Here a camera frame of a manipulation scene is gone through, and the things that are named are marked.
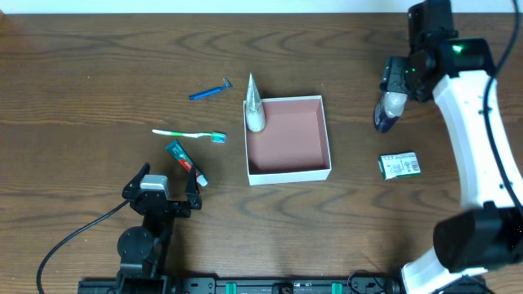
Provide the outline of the blue disposable razor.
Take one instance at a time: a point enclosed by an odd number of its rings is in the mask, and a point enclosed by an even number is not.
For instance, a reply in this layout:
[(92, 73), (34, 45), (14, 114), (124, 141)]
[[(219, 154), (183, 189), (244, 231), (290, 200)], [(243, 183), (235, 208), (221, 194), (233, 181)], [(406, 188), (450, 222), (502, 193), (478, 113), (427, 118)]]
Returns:
[(217, 94), (218, 92), (224, 91), (225, 89), (232, 88), (232, 85), (228, 78), (223, 78), (223, 82), (224, 82), (223, 86), (210, 88), (205, 91), (201, 91), (201, 92), (189, 95), (189, 100), (200, 100), (206, 96), (211, 96), (211, 95)]

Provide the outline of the green and white soap box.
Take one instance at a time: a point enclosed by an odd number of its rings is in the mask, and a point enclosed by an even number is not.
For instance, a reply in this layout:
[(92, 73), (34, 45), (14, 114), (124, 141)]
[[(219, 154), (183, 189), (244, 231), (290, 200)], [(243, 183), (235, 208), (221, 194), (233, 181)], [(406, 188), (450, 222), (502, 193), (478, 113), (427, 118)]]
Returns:
[(384, 180), (419, 176), (421, 169), (415, 152), (385, 154), (378, 158), (378, 166)]

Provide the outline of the clear and blue pump bottle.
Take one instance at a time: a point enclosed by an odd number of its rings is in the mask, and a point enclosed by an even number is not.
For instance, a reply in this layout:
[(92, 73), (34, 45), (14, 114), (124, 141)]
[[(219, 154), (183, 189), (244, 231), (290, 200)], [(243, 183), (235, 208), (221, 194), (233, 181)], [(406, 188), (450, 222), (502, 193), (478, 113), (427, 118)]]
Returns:
[(385, 92), (377, 103), (373, 121), (375, 129), (381, 133), (388, 132), (404, 112), (407, 95), (397, 92)]

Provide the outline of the green and red toothpaste tube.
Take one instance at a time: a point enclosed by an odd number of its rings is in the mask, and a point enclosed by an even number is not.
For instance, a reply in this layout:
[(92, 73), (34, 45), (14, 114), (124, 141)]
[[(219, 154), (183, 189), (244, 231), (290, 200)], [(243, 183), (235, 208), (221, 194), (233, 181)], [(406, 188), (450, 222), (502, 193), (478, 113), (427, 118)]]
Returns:
[(178, 140), (174, 140), (172, 143), (165, 147), (167, 152), (171, 154), (188, 172), (192, 167), (196, 171), (196, 180), (202, 187), (208, 186), (207, 177), (202, 173), (199, 167), (193, 162), (189, 154), (183, 149)]

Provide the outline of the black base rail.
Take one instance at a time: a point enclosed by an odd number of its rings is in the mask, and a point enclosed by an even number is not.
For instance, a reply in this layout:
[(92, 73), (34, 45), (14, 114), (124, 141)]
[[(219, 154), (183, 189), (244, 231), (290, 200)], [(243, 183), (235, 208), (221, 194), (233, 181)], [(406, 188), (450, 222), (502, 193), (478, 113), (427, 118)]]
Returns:
[(345, 279), (86, 278), (78, 294), (401, 294), (398, 278), (354, 274)]

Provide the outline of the white box with pink interior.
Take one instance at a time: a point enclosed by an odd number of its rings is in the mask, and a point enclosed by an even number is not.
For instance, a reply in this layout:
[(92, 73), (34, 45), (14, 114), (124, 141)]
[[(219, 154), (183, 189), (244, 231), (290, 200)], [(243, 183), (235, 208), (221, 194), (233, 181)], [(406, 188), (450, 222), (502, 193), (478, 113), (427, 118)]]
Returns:
[(322, 97), (268, 98), (262, 103), (265, 128), (252, 132), (244, 124), (248, 183), (326, 180), (332, 160)]

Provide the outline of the green and white toothbrush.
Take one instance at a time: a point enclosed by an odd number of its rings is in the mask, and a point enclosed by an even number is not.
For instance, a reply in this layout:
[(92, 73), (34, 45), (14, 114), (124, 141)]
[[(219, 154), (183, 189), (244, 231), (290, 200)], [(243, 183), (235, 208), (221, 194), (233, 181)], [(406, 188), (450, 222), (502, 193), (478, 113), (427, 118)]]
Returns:
[(178, 132), (178, 131), (166, 131), (153, 129), (152, 132), (156, 135), (161, 136), (176, 136), (176, 137), (186, 137), (186, 138), (200, 138), (200, 137), (209, 137), (211, 142), (224, 144), (226, 142), (227, 135), (220, 132)]

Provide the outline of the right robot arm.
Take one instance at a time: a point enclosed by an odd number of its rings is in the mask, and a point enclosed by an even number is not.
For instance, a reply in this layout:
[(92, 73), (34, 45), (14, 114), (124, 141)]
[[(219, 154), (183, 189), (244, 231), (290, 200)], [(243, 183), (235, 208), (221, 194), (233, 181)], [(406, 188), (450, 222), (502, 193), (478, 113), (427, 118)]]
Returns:
[(374, 125), (389, 131), (407, 100), (442, 113), (461, 186), (462, 212), (438, 223), (432, 248), (403, 266), (395, 293), (469, 289), (478, 274), (522, 260), (522, 177), (498, 109), (496, 67), (482, 38), (424, 33), (387, 60)]

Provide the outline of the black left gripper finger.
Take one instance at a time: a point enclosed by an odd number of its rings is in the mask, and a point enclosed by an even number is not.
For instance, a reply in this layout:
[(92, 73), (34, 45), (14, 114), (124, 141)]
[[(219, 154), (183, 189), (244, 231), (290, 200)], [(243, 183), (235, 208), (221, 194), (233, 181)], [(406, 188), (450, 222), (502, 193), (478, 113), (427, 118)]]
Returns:
[(141, 181), (150, 173), (150, 164), (145, 163), (140, 171), (124, 186), (122, 197), (126, 200), (135, 200), (141, 194)]
[(199, 184), (197, 181), (198, 177), (196, 175), (196, 172), (197, 168), (195, 165), (193, 165), (189, 171), (189, 178), (186, 183), (185, 196), (191, 209), (201, 210), (203, 200), (199, 192)]

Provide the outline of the white Pantene tube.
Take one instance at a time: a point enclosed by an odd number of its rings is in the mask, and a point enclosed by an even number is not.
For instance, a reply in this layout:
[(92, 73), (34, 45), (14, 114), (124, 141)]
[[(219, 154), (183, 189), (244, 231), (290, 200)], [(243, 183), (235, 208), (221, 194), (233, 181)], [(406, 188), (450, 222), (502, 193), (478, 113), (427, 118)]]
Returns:
[(253, 74), (249, 74), (246, 95), (245, 118), (249, 131), (261, 132), (266, 126), (266, 117)]

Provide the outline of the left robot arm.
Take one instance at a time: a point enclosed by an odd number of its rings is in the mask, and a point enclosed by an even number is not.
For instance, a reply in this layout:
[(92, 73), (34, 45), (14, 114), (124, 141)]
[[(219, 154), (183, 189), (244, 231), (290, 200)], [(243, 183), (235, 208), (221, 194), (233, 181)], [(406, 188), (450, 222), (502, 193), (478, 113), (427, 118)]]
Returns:
[(190, 169), (185, 201), (170, 200), (168, 195), (168, 178), (151, 175), (148, 163), (123, 188), (123, 198), (143, 221), (118, 239), (117, 293), (183, 292), (181, 279), (167, 274), (165, 265), (175, 219), (189, 218), (202, 208), (196, 168)]

